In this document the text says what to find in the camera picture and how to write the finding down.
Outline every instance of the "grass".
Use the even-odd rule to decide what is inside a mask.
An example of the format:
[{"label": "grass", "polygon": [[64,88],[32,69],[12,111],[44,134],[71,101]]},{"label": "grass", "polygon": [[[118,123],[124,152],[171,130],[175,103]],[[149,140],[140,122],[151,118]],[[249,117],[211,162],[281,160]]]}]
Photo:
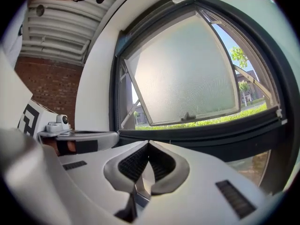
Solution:
[{"label": "grass", "polygon": [[252,104],[259,103],[259,102],[262,102],[262,101],[264,101],[264,97],[256,99],[256,100],[253,100],[252,103],[251,102],[247,102],[247,106],[250,106]]},{"label": "grass", "polygon": [[175,129],[175,128],[191,128],[191,127],[198,127],[198,126],[206,126],[221,122],[228,122],[235,119],[247,117],[259,112],[262,112],[267,109],[266,104],[259,105],[255,108],[251,108],[245,111],[241,111],[234,115],[229,115],[226,117],[221,117],[217,119],[205,120],[205,121],[198,121],[198,122],[190,122],[190,123],[183,123],[183,124],[175,124],[175,125],[167,125],[167,126],[157,126],[157,127],[150,127],[150,126],[136,126],[136,130],[161,130],[161,129]]}]

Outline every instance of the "vent slot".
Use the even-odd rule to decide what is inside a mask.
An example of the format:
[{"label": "vent slot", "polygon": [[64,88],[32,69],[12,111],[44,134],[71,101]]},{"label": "vent slot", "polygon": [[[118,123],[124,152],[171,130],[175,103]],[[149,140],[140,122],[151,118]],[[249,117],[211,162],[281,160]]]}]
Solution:
[{"label": "vent slot", "polygon": [[143,146],[118,164],[119,171],[135,183],[140,178],[148,163],[147,149],[148,146]]},{"label": "vent slot", "polygon": [[217,182],[216,186],[240,219],[255,211],[255,207],[228,180]]},{"label": "vent slot", "polygon": [[75,162],[75,163],[64,164],[63,167],[67,171],[67,170],[78,168],[78,167],[81,167],[84,165],[87,165],[87,163],[85,161],[79,161],[79,162]]},{"label": "vent slot", "polygon": [[176,162],[169,154],[162,150],[149,146],[149,162],[154,172],[155,182],[169,175],[176,167]]}]

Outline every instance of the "brick wall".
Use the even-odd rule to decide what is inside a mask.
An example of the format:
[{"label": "brick wall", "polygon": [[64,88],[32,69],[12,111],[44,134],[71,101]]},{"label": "brick wall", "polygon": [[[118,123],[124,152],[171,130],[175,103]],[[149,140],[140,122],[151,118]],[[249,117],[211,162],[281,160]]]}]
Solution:
[{"label": "brick wall", "polygon": [[20,57],[15,71],[33,93],[32,99],[58,114],[74,128],[75,104],[82,67],[52,60]]}]

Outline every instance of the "white plastic panel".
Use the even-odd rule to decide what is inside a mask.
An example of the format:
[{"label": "white plastic panel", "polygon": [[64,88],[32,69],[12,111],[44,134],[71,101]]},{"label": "white plastic panel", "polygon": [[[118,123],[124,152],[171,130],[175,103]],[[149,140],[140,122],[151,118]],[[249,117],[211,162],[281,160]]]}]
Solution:
[{"label": "white plastic panel", "polygon": [[203,120],[239,111],[230,58],[207,22],[188,16],[126,60],[150,125],[180,123],[186,113]]},{"label": "white plastic panel", "polygon": [[0,128],[17,128],[32,92],[14,72],[0,45]]}]

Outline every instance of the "ceiling panel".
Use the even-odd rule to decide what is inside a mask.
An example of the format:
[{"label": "ceiling panel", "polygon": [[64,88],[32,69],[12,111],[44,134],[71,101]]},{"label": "ceiling panel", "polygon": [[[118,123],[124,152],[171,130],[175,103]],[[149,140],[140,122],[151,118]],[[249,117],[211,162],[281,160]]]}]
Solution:
[{"label": "ceiling panel", "polygon": [[[102,18],[116,0],[82,2],[36,0],[23,24],[20,56],[38,57],[84,66],[90,41]],[[37,15],[38,5],[45,7]]]}]

